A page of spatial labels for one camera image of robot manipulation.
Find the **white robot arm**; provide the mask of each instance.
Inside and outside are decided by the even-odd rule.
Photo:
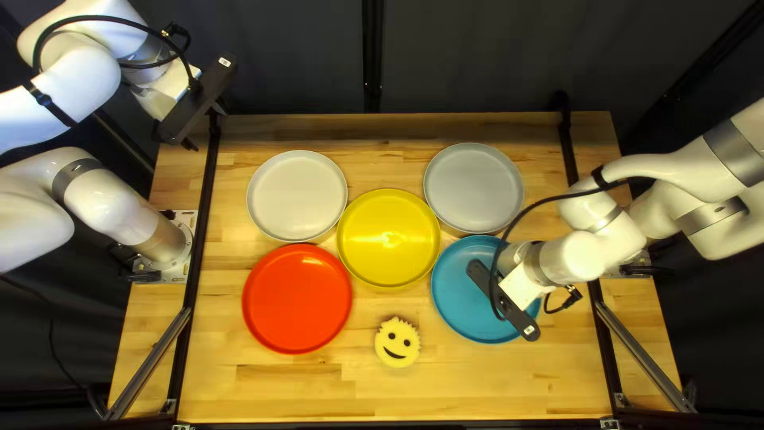
[[[78,15],[108,15],[146,23],[126,0],[67,0],[33,22],[19,36],[18,52],[29,64],[40,34],[53,23]],[[40,54],[42,72],[13,90],[0,93],[0,154],[44,142],[90,115],[117,90],[121,78],[155,119],[163,119],[185,94],[188,80],[180,59],[149,69],[121,69],[117,60],[149,64],[168,55],[165,46],[144,31],[115,22],[79,21],[54,32]],[[189,66],[194,77],[200,70]],[[53,103],[49,109],[44,104]],[[56,109],[63,112],[56,114]]]
[[[127,0],[67,0],[21,33],[21,57],[32,65],[45,29],[80,15],[145,25]],[[64,25],[44,43],[42,72],[0,93],[0,154],[75,126],[114,94],[122,78],[132,84],[147,112],[163,119],[189,89],[189,75],[198,77],[199,69],[186,69],[180,58],[145,69],[121,70],[120,63],[153,64],[169,57],[161,41],[137,28],[106,21]],[[125,182],[89,153],[59,148],[0,169],[0,273],[42,256],[73,235],[72,220],[54,199],[94,230],[152,262],[169,264],[187,254],[183,231]]]
[[[612,161],[600,181],[631,177],[657,181],[626,210],[605,192],[560,200],[559,213],[574,232],[500,254],[497,268],[507,276],[499,286],[521,309],[556,287],[618,273],[648,238],[682,231],[706,259],[764,243],[764,99],[678,151]],[[569,192],[598,187],[589,177]]]

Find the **yellow plate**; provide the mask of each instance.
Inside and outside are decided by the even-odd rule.
[[[440,252],[440,225],[414,194],[392,188],[353,200],[337,226],[339,258],[369,284],[408,285],[429,272]]]

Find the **smiley face sponge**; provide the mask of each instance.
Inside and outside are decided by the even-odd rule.
[[[395,317],[382,323],[374,338],[374,351],[390,367],[406,367],[419,357],[419,333],[411,324]]]

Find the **wooden table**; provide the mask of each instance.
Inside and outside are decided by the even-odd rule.
[[[507,154],[523,176],[525,205],[566,188],[556,113],[230,116],[222,124],[209,230],[178,419],[187,422],[316,422],[391,420],[598,418],[610,414],[586,285],[584,300],[538,317],[537,342],[483,345],[464,339],[438,316],[429,277],[399,293],[377,293],[354,279],[344,330],[315,353],[284,356],[261,346],[241,317],[241,291],[252,266],[278,246],[249,219],[244,202],[252,174],[268,158],[310,149],[343,170],[349,200],[380,187],[422,195],[430,159],[447,145],[483,142]],[[572,136],[580,175],[620,156],[607,112],[576,112]],[[206,142],[202,131],[194,141]],[[151,203],[196,208],[204,148],[164,145]],[[625,187],[611,191],[621,204]],[[554,239],[569,231],[555,205],[532,212],[511,239]],[[442,248],[455,240],[444,233]],[[334,237],[320,246],[336,253]],[[606,303],[658,365],[678,383],[652,280],[602,281]],[[550,305],[565,294],[555,294]],[[180,309],[183,287],[134,285],[116,363],[113,402]],[[405,370],[374,355],[379,323],[412,321],[421,356]],[[616,344],[623,391],[637,406],[670,409],[647,376]],[[130,415],[156,412],[167,396],[172,353]]]

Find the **red plate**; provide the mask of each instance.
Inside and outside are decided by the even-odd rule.
[[[319,349],[345,325],[353,299],[345,267],[314,245],[289,245],[257,262],[244,285],[244,321],[278,353]]]

